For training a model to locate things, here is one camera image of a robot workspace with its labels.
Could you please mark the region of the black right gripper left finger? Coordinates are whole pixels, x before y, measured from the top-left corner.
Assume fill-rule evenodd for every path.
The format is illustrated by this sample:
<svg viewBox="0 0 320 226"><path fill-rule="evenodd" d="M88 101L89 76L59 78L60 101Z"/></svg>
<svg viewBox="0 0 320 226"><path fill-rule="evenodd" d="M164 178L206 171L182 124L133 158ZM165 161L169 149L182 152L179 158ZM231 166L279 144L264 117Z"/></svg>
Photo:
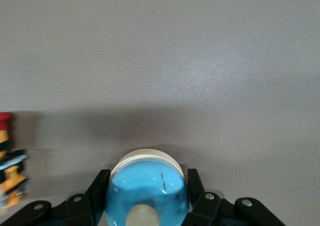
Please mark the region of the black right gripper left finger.
<svg viewBox="0 0 320 226"><path fill-rule="evenodd" d="M97 226L105 210L111 171L102 169L85 193L76 193L53 207L49 201L30 202L2 226Z"/></svg>

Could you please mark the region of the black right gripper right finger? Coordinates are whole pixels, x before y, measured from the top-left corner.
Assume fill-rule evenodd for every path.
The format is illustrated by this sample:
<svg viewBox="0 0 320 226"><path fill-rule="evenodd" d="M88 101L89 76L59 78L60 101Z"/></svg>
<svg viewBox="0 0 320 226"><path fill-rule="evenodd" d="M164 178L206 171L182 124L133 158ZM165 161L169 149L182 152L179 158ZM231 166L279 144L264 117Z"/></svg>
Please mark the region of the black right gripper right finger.
<svg viewBox="0 0 320 226"><path fill-rule="evenodd" d="M230 203L212 191L206 191L195 168L187 170L191 211L186 226L284 226L264 204L252 197Z"/></svg>

